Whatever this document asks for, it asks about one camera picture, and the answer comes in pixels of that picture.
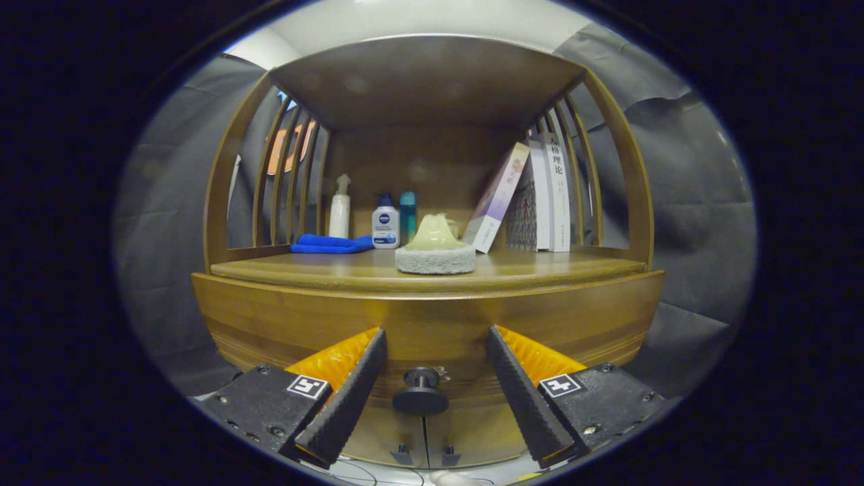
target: blue pump cap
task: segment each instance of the blue pump cap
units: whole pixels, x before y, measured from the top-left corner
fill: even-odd
[[[377,194],[378,196],[378,207],[382,206],[393,206],[393,200],[390,198],[389,192],[383,192]]]
[[[400,206],[416,206],[417,198],[414,196],[413,191],[405,191],[402,195],[399,196],[399,205]]]

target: orange sign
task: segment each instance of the orange sign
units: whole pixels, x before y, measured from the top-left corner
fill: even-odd
[[[309,136],[312,135],[312,129],[315,127],[315,122],[309,122],[309,128],[306,130],[306,140],[303,141],[303,150],[300,152],[300,159],[302,160],[306,156],[306,149],[309,146]],[[294,133],[291,134],[292,139],[297,139],[300,137],[300,129],[302,126],[298,125],[294,127]],[[282,142],[285,139],[285,135],[288,134],[288,129],[282,128],[280,131],[276,132],[276,142],[273,144],[273,151],[270,153],[270,163],[267,164],[267,174],[273,176],[276,174],[276,167],[279,166],[279,149],[282,147]],[[291,170],[291,165],[294,162],[294,151],[297,150],[297,143],[294,143],[294,147],[291,147],[291,153],[289,153],[285,157],[285,172]]]

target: black knob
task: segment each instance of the black knob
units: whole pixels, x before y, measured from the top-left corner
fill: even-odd
[[[436,390],[438,373],[432,368],[414,368],[405,373],[410,388],[393,395],[393,408],[411,415],[435,415],[447,410],[450,400]]]

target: teal bottle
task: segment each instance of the teal bottle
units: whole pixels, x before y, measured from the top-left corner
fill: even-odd
[[[412,191],[399,196],[399,241],[408,245],[417,234],[417,198]]]

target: white sponge base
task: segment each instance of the white sponge base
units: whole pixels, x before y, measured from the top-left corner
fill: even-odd
[[[452,275],[474,271],[476,251],[471,245],[453,250],[407,250],[397,248],[396,268],[405,273]]]

